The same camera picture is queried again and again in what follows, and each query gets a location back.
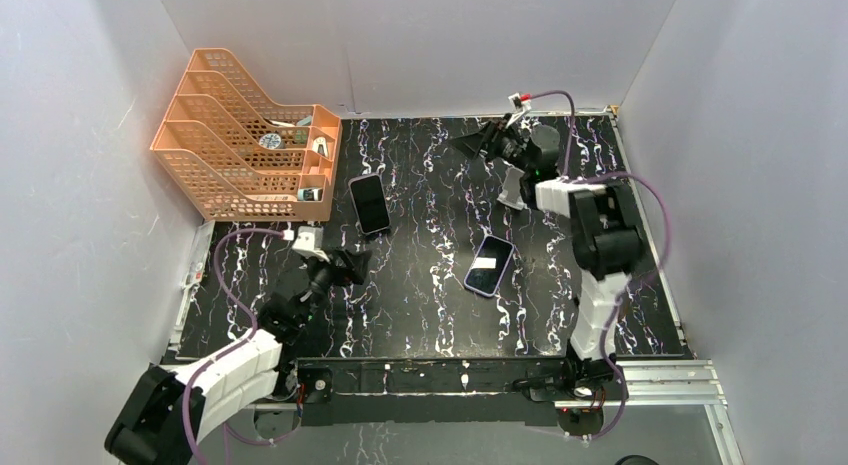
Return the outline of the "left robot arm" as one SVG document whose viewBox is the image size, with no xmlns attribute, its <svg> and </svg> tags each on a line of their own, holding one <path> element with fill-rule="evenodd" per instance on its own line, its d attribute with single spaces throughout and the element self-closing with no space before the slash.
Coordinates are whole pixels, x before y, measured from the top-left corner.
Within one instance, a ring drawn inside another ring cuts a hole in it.
<svg viewBox="0 0 848 465">
<path fill-rule="evenodd" d="M 291 297 L 272 294 L 256 329 L 187 366 L 150 366 L 107 433 L 105 451 L 124 464 L 187 464 L 211 431 L 247 405 L 266 396 L 293 397 L 299 376 L 285 365 L 285 347 L 327 302 L 332 287 L 365 282 L 371 257 L 341 248 L 324 259 L 310 257 L 306 288 Z"/>
</svg>

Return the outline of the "phone with clear pink case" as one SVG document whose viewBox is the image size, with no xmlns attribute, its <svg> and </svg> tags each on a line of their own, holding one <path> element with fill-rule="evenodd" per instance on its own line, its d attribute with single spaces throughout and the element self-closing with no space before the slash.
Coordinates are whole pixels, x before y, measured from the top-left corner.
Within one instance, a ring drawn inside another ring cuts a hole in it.
<svg viewBox="0 0 848 465">
<path fill-rule="evenodd" d="M 360 231 L 372 235 L 391 225 L 382 180 L 377 174 L 352 178 L 348 183 Z"/>
</svg>

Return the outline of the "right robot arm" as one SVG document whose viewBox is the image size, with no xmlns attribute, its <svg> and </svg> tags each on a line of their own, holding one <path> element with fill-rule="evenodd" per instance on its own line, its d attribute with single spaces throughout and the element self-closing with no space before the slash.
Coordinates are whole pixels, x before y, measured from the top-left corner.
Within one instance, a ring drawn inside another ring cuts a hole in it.
<svg viewBox="0 0 848 465">
<path fill-rule="evenodd" d="M 622 295 L 647 251 L 628 186 L 567 181 L 558 168 L 559 132 L 539 125 L 523 134 L 509 115 L 449 143 L 468 159 L 500 159 L 507 164 L 498 196 L 501 204 L 568 218 L 573 255 L 582 274 L 563 384 L 571 396 L 590 398 L 601 388 L 603 377 L 619 371 L 613 360 L 612 328 Z"/>
</svg>

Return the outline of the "phone with lilac case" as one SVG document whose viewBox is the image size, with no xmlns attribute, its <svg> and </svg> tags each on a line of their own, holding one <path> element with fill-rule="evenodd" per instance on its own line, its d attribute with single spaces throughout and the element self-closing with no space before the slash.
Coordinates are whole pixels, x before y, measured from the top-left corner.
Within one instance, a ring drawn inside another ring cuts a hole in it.
<svg viewBox="0 0 848 465">
<path fill-rule="evenodd" d="M 487 234 L 464 277 L 464 288 L 482 297 L 494 297 L 514 251 L 515 246 L 511 242 Z"/>
</svg>

